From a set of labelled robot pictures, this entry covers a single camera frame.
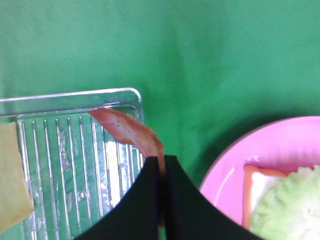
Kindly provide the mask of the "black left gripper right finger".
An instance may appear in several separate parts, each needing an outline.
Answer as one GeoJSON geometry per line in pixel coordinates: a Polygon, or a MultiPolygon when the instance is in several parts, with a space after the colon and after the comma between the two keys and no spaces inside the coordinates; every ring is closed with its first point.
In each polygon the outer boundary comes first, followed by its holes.
{"type": "Polygon", "coordinates": [[[165,234],[168,240],[260,240],[215,208],[174,155],[164,157],[165,234]]]}

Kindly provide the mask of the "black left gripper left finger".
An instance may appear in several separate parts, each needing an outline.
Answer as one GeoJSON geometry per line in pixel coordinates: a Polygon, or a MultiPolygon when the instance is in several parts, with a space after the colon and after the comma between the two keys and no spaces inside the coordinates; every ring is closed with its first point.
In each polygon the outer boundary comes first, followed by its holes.
{"type": "Polygon", "coordinates": [[[160,171],[148,157],[133,185],[107,215],[77,240],[157,240],[160,171]]]}

